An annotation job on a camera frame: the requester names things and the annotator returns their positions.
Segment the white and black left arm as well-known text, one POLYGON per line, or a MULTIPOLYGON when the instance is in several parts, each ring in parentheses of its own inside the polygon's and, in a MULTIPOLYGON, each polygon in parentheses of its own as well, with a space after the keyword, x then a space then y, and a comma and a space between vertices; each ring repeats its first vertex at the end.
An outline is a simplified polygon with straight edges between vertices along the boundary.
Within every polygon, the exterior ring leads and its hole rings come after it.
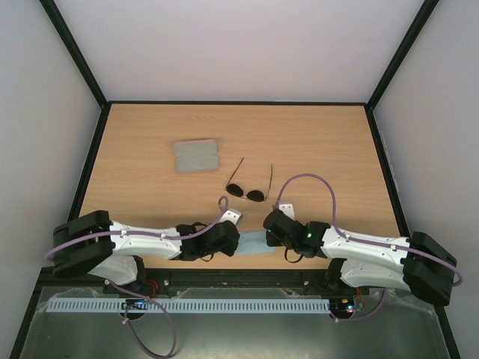
POLYGON ((46 258, 58 278, 92 274, 118 286, 147 281, 144 257, 195 261, 223 253, 235 254, 242 213, 223 209, 211 224, 180 224, 166 229, 132 227, 98 210, 56 227, 46 258))

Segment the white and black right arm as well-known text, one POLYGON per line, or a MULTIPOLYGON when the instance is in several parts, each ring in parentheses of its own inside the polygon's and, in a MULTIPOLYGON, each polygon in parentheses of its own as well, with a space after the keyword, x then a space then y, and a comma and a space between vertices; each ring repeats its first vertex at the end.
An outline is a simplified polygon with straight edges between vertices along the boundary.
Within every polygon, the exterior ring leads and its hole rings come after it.
POLYGON ((311 221, 301 224, 279 209, 263 222, 266 243, 304 258, 329 259, 326 283, 331 291, 349 287, 385 287, 411 292, 429 304, 450 303, 457 260, 432 237, 367 236, 311 221))

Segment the pink glasses case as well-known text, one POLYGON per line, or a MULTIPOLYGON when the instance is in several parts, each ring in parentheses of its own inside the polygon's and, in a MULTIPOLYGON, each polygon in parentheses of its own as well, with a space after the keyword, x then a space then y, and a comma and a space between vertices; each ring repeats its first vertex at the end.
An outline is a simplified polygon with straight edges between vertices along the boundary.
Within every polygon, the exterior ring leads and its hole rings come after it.
POLYGON ((174 142, 175 171, 182 174, 217 171, 218 145, 214 139, 174 142))

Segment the light blue cleaning cloth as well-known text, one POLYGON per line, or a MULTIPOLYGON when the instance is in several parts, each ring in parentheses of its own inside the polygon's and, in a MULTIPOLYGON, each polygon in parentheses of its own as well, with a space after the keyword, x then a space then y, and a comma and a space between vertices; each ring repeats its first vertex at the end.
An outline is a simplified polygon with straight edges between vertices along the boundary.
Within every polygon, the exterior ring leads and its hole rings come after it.
POLYGON ((275 251, 266 243, 266 231, 241 232, 235 255, 267 254, 275 251))

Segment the black round sunglasses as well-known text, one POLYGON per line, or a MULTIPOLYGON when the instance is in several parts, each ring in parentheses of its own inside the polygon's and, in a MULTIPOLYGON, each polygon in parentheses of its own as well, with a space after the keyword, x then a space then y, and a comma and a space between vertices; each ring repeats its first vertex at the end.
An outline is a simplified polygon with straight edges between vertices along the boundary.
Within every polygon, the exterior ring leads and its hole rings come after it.
POLYGON ((251 202, 265 202, 272 187, 273 165, 266 170, 255 163, 245 165, 244 162, 245 158, 241 158, 225 185, 225 191, 251 202))

